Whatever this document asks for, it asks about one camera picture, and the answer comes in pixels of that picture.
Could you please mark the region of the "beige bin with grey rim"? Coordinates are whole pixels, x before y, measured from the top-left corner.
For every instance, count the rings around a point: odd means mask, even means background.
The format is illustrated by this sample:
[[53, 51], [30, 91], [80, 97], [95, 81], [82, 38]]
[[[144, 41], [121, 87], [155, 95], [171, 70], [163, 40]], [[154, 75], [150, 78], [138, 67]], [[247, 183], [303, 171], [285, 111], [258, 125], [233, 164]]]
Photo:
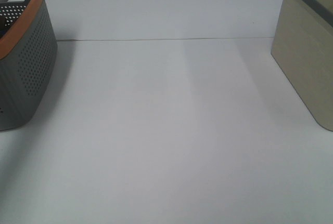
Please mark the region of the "beige bin with grey rim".
[[312, 117], [332, 130], [332, 0], [283, 0], [271, 54]]

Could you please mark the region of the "grey basket with orange rim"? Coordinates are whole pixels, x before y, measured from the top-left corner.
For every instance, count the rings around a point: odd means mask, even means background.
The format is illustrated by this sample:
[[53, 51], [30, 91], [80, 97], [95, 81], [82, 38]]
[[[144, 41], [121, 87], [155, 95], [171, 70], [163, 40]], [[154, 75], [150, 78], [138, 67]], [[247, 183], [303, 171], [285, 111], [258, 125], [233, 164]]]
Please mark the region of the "grey basket with orange rim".
[[57, 41], [45, 0], [1, 3], [1, 130], [35, 114], [48, 86]]

